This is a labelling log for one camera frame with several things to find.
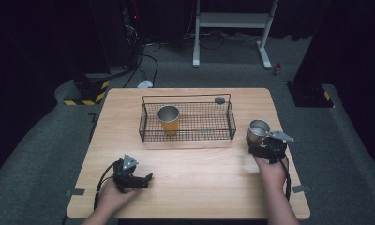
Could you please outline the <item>orange metal cup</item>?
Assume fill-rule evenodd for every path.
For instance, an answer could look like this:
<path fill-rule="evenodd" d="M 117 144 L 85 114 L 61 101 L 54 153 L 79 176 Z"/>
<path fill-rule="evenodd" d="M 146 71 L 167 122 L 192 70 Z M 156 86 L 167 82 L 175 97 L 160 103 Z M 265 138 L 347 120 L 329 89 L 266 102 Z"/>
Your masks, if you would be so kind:
<path fill-rule="evenodd" d="M 179 110 L 173 105 L 161 106 L 157 111 L 157 118 L 166 135 L 174 136 L 179 129 Z"/>

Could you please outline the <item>black yellow striped stand base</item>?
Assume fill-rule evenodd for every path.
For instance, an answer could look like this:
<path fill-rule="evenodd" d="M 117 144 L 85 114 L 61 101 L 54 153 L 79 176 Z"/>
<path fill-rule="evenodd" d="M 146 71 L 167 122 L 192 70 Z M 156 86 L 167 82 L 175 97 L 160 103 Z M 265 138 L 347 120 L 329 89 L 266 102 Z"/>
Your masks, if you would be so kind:
<path fill-rule="evenodd" d="M 91 80 L 86 75 L 82 75 L 73 80 L 80 97 L 77 99 L 65 98 L 64 103 L 68 106 L 97 105 L 104 98 L 109 83 L 108 79 Z"/>

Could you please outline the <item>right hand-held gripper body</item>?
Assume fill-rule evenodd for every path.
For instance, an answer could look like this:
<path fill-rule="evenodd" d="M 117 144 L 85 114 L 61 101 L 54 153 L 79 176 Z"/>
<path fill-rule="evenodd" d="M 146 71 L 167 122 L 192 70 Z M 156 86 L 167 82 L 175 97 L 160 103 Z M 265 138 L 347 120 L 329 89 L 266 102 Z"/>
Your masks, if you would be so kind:
<path fill-rule="evenodd" d="M 265 159 L 269 164 L 274 164 L 286 157 L 287 145 L 293 141 L 293 137 L 282 131 L 270 131 L 261 144 L 266 150 L 266 156 L 259 158 Z"/>

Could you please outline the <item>black computer tower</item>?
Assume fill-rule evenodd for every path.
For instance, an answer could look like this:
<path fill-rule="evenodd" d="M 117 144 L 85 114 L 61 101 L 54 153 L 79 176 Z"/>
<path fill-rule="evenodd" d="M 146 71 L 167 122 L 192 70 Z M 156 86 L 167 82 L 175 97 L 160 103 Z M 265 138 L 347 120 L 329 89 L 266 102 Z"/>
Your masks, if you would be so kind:
<path fill-rule="evenodd" d="M 130 65 L 135 68 L 138 65 L 138 57 L 142 52 L 144 39 L 139 0 L 121 0 L 121 12 L 126 31 Z"/>

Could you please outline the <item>black stand base yellow mark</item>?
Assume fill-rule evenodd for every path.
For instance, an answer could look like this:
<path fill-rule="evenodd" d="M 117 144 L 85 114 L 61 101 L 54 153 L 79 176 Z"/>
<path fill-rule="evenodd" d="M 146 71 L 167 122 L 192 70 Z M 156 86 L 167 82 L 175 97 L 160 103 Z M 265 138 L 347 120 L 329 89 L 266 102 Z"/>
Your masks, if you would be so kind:
<path fill-rule="evenodd" d="M 306 85 L 287 82 L 288 89 L 296 107 L 334 108 L 330 94 L 320 85 Z"/>

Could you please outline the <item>person's right hand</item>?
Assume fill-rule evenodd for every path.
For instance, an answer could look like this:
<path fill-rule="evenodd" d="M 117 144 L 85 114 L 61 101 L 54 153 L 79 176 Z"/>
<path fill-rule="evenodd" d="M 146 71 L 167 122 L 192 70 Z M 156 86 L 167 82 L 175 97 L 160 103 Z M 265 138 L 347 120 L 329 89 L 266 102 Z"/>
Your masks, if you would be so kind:
<path fill-rule="evenodd" d="M 271 194 L 284 194 L 283 187 L 286 181 L 286 172 L 283 165 L 288 160 L 284 158 L 281 162 L 268 164 L 262 158 L 255 157 L 254 159 L 259 167 L 265 191 Z"/>

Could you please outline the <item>white metal stand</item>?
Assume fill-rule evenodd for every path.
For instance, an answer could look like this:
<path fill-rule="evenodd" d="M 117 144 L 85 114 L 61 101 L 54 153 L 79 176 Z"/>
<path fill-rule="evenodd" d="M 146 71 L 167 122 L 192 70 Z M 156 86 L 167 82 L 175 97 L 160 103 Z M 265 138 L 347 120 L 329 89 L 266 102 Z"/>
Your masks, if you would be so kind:
<path fill-rule="evenodd" d="M 219 13 L 201 12 L 201 0 L 196 0 L 195 34 L 192 54 L 192 66 L 200 66 L 200 29 L 201 28 L 246 28 L 262 29 L 262 39 L 256 42 L 262 59 L 263 67 L 271 69 L 273 66 L 265 49 L 265 44 L 275 18 L 278 0 L 272 0 L 268 13 Z"/>

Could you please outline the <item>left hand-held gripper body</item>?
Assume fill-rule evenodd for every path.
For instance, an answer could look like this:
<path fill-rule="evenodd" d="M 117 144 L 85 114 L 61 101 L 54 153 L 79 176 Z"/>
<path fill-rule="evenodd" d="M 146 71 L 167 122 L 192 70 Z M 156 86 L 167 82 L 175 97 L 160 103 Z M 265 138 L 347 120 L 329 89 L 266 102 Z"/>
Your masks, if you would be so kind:
<path fill-rule="evenodd" d="M 119 158 L 114 163 L 113 181 L 122 193 L 126 193 L 128 189 L 133 189 L 131 187 L 133 181 L 141 180 L 141 177 L 133 175 L 138 164 L 139 162 L 130 155 L 124 155 L 123 158 Z"/>

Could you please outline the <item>person's left hand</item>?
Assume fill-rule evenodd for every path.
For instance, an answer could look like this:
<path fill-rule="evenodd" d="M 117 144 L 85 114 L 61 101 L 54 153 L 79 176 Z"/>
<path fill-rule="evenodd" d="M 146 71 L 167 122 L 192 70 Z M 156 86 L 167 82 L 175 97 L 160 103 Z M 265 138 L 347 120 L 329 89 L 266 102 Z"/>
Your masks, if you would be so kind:
<path fill-rule="evenodd" d="M 122 193 L 113 180 L 107 180 L 102 185 L 99 192 L 96 211 L 102 216 L 110 218 L 139 193 L 140 191 L 138 189 L 132 189 L 127 193 Z"/>

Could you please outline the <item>silver metal cup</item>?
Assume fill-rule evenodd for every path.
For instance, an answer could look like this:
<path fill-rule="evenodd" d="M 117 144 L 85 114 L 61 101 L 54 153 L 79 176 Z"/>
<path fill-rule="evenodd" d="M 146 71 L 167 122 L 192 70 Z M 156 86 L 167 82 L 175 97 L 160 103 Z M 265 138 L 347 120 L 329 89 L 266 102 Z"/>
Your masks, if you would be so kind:
<path fill-rule="evenodd" d="M 261 145 L 269 131 L 270 126 L 266 121 L 255 119 L 248 126 L 246 141 L 249 145 Z"/>

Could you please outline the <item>black wire basket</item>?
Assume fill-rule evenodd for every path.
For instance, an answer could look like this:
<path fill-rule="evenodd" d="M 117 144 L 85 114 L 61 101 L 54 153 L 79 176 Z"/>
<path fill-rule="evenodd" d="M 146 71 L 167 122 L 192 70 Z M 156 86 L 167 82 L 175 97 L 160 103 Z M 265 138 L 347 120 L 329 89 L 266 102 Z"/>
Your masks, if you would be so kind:
<path fill-rule="evenodd" d="M 216 104 L 216 97 L 223 97 L 225 103 Z M 164 105 L 179 110 L 179 129 L 174 136 L 166 135 L 158 120 L 158 109 Z M 142 97 L 139 134 L 143 142 L 232 140 L 235 132 L 230 94 Z"/>

